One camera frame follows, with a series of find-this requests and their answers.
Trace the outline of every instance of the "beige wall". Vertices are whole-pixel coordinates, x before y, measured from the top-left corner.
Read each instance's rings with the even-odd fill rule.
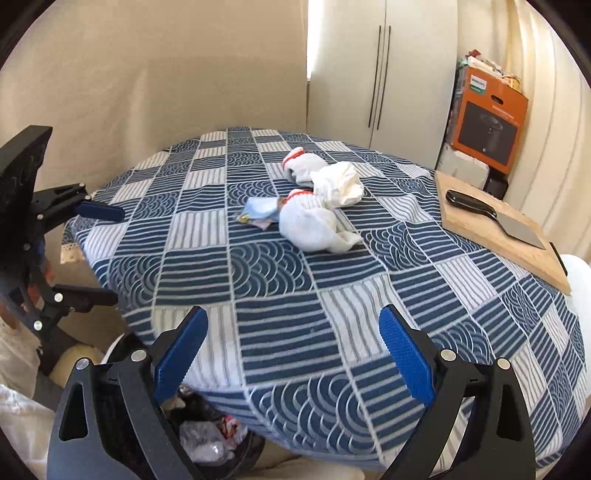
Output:
[[[305,131],[306,23],[306,0],[57,0],[0,70],[0,144],[53,126],[37,189],[92,191],[207,131]],[[57,266],[60,238],[48,236],[58,281],[95,281],[85,264]],[[99,317],[77,331],[105,348],[121,326]]]

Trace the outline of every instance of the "knife handle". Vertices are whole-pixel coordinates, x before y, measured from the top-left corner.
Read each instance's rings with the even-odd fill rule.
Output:
[[[454,207],[467,210],[468,212],[480,213],[481,215],[496,220],[496,210],[493,207],[475,199],[474,197],[466,195],[465,193],[448,190],[445,194],[445,198]]]

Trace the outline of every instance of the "blue gripper pad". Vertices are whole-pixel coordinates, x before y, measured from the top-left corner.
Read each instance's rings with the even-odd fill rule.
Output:
[[[184,324],[183,330],[176,332],[174,342],[154,367],[154,399],[157,405],[176,395],[207,336],[209,321],[206,311],[195,308],[189,314],[191,318],[178,327],[181,328]]]
[[[379,333],[410,394],[428,407],[435,399],[431,367],[389,307],[379,313]]]
[[[119,223],[125,220],[123,208],[103,202],[80,202],[74,212],[84,218],[96,218],[108,222]]]

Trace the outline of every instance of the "cabinet handle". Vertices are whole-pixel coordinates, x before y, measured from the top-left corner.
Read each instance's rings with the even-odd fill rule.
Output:
[[[384,94],[386,93],[386,78],[388,78],[388,61],[390,60],[390,35],[392,34],[392,26],[388,26],[388,50],[386,52],[386,73],[384,73],[384,87],[382,88],[382,101],[379,103],[378,127],[382,120],[382,108],[384,107]]]
[[[374,91],[371,94],[371,108],[369,109],[369,122],[368,128],[371,127],[371,116],[374,113],[374,97],[375,97],[375,84],[378,81],[378,64],[379,64],[379,41],[382,39],[382,25],[379,26],[378,30],[378,52],[375,56],[375,73],[374,73]]]

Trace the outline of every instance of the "white cabinet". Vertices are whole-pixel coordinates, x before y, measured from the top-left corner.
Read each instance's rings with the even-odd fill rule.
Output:
[[[456,56],[457,0],[325,0],[308,132],[433,168]]]
[[[310,79],[308,132],[369,147],[382,51],[386,0],[325,0]]]

